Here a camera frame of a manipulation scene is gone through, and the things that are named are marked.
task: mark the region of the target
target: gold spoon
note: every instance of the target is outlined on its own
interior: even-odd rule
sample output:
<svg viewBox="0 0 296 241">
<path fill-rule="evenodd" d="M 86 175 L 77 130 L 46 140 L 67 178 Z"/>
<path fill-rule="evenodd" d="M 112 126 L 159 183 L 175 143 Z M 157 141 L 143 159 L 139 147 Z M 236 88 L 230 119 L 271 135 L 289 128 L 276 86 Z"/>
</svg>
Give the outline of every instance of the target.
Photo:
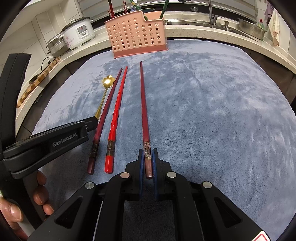
<svg viewBox="0 0 296 241">
<path fill-rule="evenodd" d="M 104 95 L 103 95 L 103 99 L 100 103 L 100 106 L 95 114 L 95 117 L 99 120 L 99 117 L 100 117 L 100 114 L 101 114 L 101 110 L 102 110 L 102 107 L 103 107 L 103 103 L 104 103 L 104 100 L 105 100 L 105 97 L 106 97 L 106 94 L 107 94 L 107 90 L 113 85 L 113 83 L 115 82 L 115 78 L 112 77 L 112 75 L 108 75 L 106 78 L 104 78 L 102 80 L 103 82 L 103 86 L 104 88 L 106 89 L 105 92 L 104 92 Z"/>
</svg>

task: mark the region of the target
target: pink utensil holder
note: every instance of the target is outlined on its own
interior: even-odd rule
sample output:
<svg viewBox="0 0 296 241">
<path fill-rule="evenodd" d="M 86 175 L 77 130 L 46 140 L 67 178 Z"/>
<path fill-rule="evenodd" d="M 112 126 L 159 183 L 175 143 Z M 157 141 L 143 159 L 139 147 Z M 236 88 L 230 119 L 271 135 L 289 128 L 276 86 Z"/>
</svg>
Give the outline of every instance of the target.
<svg viewBox="0 0 296 241">
<path fill-rule="evenodd" d="M 130 12 L 105 22 L 114 58 L 168 50 L 161 11 Z"/>
</svg>

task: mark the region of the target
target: dish soap bottle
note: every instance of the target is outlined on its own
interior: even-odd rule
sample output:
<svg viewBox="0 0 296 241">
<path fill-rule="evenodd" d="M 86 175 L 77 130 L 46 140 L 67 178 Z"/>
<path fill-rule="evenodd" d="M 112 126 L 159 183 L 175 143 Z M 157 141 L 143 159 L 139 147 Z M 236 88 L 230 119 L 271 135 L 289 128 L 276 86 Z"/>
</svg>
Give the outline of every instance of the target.
<svg viewBox="0 0 296 241">
<path fill-rule="evenodd" d="M 262 28 L 262 29 L 264 29 L 264 24 L 263 24 L 263 21 L 262 21 L 262 19 L 260 19 L 260 21 L 258 22 L 258 27 L 260 27 L 260 28 Z"/>
</svg>

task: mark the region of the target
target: wooden cutting board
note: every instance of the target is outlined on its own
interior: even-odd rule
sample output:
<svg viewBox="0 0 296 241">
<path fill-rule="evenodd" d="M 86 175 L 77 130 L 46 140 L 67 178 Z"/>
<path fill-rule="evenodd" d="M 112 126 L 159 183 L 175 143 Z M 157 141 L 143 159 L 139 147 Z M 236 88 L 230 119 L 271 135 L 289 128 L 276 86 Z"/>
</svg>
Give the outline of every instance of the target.
<svg viewBox="0 0 296 241">
<path fill-rule="evenodd" d="M 57 57 L 54 61 L 52 61 L 44 71 L 37 77 L 37 79 L 30 84 L 30 86 L 25 90 L 19 101 L 17 102 L 17 108 L 21 106 L 21 104 L 25 101 L 28 95 L 45 79 L 48 73 L 52 70 L 52 68 L 60 61 L 61 57 Z"/>
</svg>

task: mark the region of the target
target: chopstick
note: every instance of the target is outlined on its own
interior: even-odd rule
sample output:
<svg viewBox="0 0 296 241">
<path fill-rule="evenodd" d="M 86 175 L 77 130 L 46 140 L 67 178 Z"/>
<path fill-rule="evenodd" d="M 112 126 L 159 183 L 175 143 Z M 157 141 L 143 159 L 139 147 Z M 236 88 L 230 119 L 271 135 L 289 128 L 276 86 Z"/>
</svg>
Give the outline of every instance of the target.
<svg viewBox="0 0 296 241">
<path fill-rule="evenodd" d="M 112 18 L 114 18 L 115 15 L 114 15 L 114 12 L 113 12 L 113 6 L 112 6 L 111 0 L 108 0 L 108 3 L 109 3 L 109 8 L 110 8 L 111 16 L 112 16 Z"/>
<path fill-rule="evenodd" d="M 123 1 L 123 7 L 124 7 L 124 12 L 128 13 L 127 9 L 126 9 L 126 0 Z"/>
<path fill-rule="evenodd" d="M 137 10 L 141 10 L 141 9 L 139 8 L 139 6 L 138 6 L 133 0 L 130 0 L 130 2 L 131 2 L 131 4 L 132 4 L 133 6 L 135 6 L 135 8 L 136 8 Z M 146 15 L 145 15 L 144 13 L 143 13 L 143 15 L 144 15 L 145 20 L 148 21 L 149 19 L 146 17 Z"/>
<path fill-rule="evenodd" d="M 101 115 L 101 118 L 100 118 L 100 122 L 98 123 L 98 127 L 96 128 L 96 134 L 94 136 L 94 141 L 93 141 L 93 145 L 92 145 L 92 148 L 91 148 L 91 154 L 90 154 L 90 157 L 89 157 L 89 163 L 88 163 L 88 167 L 87 167 L 87 173 L 92 175 L 94 173 L 94 166 L 95 166 L 95 162 L 96 162 L 96 155 L 97 155 L 97 152 L 98 152 L 98 147 L 99 147 L 99 143 L 100 143 L 100 138 L 101 138 L 101 134 L 102 134 L 102 130 L 103 130 L 103 126 L 104 126 L 104 123 L 105 123 L 105 119 L 106 119 L 106 116 L 107 116 L 107 113 L 108 113 L 108 110 L 109 110 L 109 107 L 110 107 L 110 104 L 111 104 L 111 100 L 112 100 L 112 97 L 113 97 L 113 94 L 114 94 L 114 91 L 115 91 L 115 87 L 117 85 L 117 82 L 119 80 L 119 77 L 121 75 L 121 72 L 122 72 L 122 69 L 120 69 L 116 79 L 115 79 L 115 82 L 113 83 L 113 87 L 108 95 L 108 98 L 106 100 L 106 104 L 104 106 L 104 109 L 103 109 L 103 112 L 102 112 L 102 115 Z"/>
<path fill-rule="evenodd" d="M 113 18 L 112 14 L 110 13 L 110 10 L 108 10 L 108 13 L 109 13 L 110 18 Z"/>
<path fill-rule="evenodd" d="M 166 8 L 167 8 L 167 6 L 168 6 L 168 2 L 169 2 L 170 0 L 165 0 L 165 5 L 163 6 L 163 10 L 161 11 L 161 15 L 160 15 L 160 17 L 159 17 L 159 19 L 163 19 L 163 15 L 164 15 L 164 13 L 165 13 L 165 10 L 166 10 Z"/>
<path fill-rule="evenodd" d="M 105 172 L 111 174 L 113 172 L 113 162 L 114 162 L 114 153 L 115 153 L 115 140 L 116 140 L 116 129 L 117 129 L 117 119 L 119 116 L 119 109 L 121 105 L 122 100 L 122 94 L 123 94 L 123 88 L 124 83 L 126 81 L 126 73 L 128 71 L 128 67 L 124 70 L 122 81 L 120 84 L 120 88 L 118 91 L 116 103 L 115 103 L 115 109 L 113 112 L 113 118 L 111 121 L 111 129 L 108 137 L 108 146 L 107 146 L 107 152 L 106 152 L 106 159 L 105 159 Z"/>
<path fill-rule="evenodd" d="M 141 72 L 141 102 L 142 102 L 142 126 L 143 126 L 145 173 L 146 173 L 146 178 L 151 179 L 153 177 L 153 175 L 152 175 L 152 160 L 151 160 L 151 148 L 150 148 L 148 115 L 147 115 L 147 105 L 146 105 L 144 73 L 143 73 L 142 61 L 140 62 L 140 72 Z"/>
</svg>

